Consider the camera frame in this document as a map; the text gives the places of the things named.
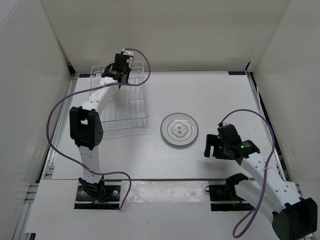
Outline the white plate with dark rim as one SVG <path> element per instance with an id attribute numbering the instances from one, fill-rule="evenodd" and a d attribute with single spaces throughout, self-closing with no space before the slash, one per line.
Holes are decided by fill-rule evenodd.
<path id="1" fill-rule="evenodd" d="M 193 117 L 175 112 L 166 116 L 160 125 L 160 134 L 173 147 L 187 147 L 197 139 L 199 126 Z"/>

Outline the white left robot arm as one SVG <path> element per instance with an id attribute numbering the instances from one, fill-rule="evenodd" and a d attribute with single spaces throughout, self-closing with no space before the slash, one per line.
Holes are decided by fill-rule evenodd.
<path id="1" fill-rule="evenodd" d="M 107 103 L 119 91 L 121 84 L 128 83 L 131 72 L 130 62 L 134 59 L 132 52 L 122 50 L 117 53 L 114 63 L 108 65 L 101 73 L 97 90 L 79 107 L 69 111 L 70 137 L 78 147 L 83 168 L 83 177 L 79 183 L 93 200 L 100 200 L 105 194 L 104 177 L 93 174 L 100 172 L 99 147 L 104 135 L 100 114 Z"/>

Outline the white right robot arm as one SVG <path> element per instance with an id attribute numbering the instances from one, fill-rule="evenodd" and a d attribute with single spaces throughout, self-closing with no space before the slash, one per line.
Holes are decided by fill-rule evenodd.
<path id="1" fill-rule="evenodd" d="M 318 205 L 303 198 L 289 183 L 269 168 L 260 149 L 242 140 L 232 124 L 220 125 L 218 134 L 207 134 L 204 156 L 236 161 L 254 180 L 243 173 L 226 178 L 224 184 L 205 187 L 213 203 L 234 202 L 229 210 L 257 210 L 272 225 L 281 240 L 300 240 L 317 230 Z"/>

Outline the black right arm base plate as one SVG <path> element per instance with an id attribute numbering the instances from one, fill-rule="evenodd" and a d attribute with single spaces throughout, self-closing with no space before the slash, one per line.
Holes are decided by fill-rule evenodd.
<path id="1" fill-rule="evenodd" d="M 225 185 L 207 185 L 204 191 L 209 194 L 212 212 L 243 212 L 254 209 L 244 199 L 229 193 Z"/>

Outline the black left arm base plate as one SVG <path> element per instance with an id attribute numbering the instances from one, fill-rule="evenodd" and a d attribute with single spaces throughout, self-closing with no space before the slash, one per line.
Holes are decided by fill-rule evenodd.
<path id="1" fill-rule="evenodd" d="M 120 207 L 121 185 L 106 184 L 98 193 L 89 193 L 79 183 L 74 201 L 76 210 L 117 210 Z"/>

